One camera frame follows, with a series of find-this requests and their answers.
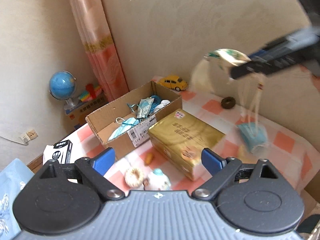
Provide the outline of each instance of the blue plastic bag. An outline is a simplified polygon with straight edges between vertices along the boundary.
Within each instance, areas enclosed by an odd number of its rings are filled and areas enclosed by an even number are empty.
[[[10,240],[21,231],[13,215],[12,204],[33,175],[19,159],[14,159],[0,172],[0,240]]]

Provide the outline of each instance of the blue face mask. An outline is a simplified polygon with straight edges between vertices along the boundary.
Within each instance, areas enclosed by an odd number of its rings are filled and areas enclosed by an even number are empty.
[[[109,141],[118,137],[119,135],[123,134],[130,128],[134,127],[139,123],[139,120],[135,119],[134,117],[130,117],[128,120],[123,121],[120,127],[118,127],[109,137]]]

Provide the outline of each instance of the ribbed gray surface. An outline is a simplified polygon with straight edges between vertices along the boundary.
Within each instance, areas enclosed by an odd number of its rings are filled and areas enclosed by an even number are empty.
[[[62,236],[22,232],[15,240],[300,240],[251,236],[226,224],[209,202],[191,199],[185,191],[132,191],[124,200],[108,202],[100,215],[80,230]]]

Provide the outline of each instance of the curtain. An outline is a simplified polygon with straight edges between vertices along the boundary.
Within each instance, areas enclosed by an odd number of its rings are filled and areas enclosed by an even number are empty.
[[[128,86],[101,0],[70,0],[80,38],[93,72],[109,101],[125,93]]]

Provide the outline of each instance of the yellow toy car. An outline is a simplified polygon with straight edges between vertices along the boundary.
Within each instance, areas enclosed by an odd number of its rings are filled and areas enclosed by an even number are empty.
[[[160,79],[158,84],[167,88],[175,89],[177,91],[185,90],[188,87],[188,83],[186,81],[175,75],[170,75]]]

